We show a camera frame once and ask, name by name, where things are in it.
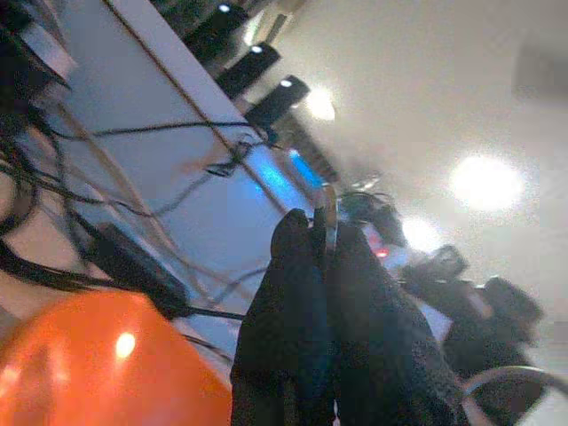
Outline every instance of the orange balloon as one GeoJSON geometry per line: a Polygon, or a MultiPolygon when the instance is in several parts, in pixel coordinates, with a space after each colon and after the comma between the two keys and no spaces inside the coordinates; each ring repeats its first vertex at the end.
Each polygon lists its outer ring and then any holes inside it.
{"type": "Polygon", "coordinates": [[[71,296],[0,352],[0,425],[226,426],[231,392],[142,295],[71,296]]]}

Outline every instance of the ceiling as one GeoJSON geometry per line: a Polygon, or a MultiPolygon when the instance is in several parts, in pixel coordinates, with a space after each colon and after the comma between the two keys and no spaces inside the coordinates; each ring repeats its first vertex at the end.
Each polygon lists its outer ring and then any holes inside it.
{"type": "Polygon", "coordinates": [[[382,173],[403,215],[429,220],[468,258],[468,278],[500,274],[566,320],[568,107],[511,95],[523,43],[568,58],[566,22],[565,0],[311,0],[268,79],[293,73],[333,93],[333,122],[297,113],[343,182],[382,173]],[[521,171],[515,208],[479,213],[452,196],[450,174],[470,154],[521,171]]]}

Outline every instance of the ceiling light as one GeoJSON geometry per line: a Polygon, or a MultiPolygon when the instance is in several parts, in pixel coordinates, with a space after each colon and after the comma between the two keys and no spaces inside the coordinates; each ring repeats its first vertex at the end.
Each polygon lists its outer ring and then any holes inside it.
{"type": "Polygon", "coordinates": [[[136,338],[131,333],[122,333],[116,341],[116,357],[125,359],[130,356],[136,346],[136,338]]]}
{"type": "Polygon", "coordinates": [[[458,200],[479,210],[511,207],[523,192],[519,174],[493,158],[470,157],[452,175],[452,190],[458,200]]]}
{"type": "Polygon", "coordinates": [[[311,91],[306,101],[314,117],[328,121],[335,119],[335,108],[331,103],[329,91],[325,89],[311,91]]]}
{"type": "Polygon", "coordinates": [[[402,231],[413,249],[431,253],[442,245],[438,231],[422,219],[405,219],[402,223],[402,231]]]}

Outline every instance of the black speaker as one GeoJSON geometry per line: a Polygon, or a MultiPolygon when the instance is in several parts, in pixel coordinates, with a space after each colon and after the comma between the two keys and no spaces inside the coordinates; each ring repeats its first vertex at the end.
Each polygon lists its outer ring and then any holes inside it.
{"type": "Polygon", "coordinates": [[[189,35],[184,43],[201,63],[215,58],[228,45],[231,33],[249,20],[247,11],[233,4],[220,4],[189,35]]]}
{"type": "Polygon", "coordinates": [[[229,99],[234,99],[279,59],[279,53],[267,43],[252,46],[245,56],[217,78],[217,84],[229,99]]]}
{"type": "Polygon", "coordinates": [[[289,75],[248,111],[245,118],[263,129],[269,128],[309,92],[310,88],[302,80],[289,75]]]}

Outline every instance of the red light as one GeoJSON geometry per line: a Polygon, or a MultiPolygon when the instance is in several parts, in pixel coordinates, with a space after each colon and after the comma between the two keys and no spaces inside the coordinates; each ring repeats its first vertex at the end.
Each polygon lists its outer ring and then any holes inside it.
{"type": "Polygon", "coordinates": [[[375,252],[376,256],[380,259],[384,259],[389,255],[389,250],[387,248],[380,248],[375,252]]]}

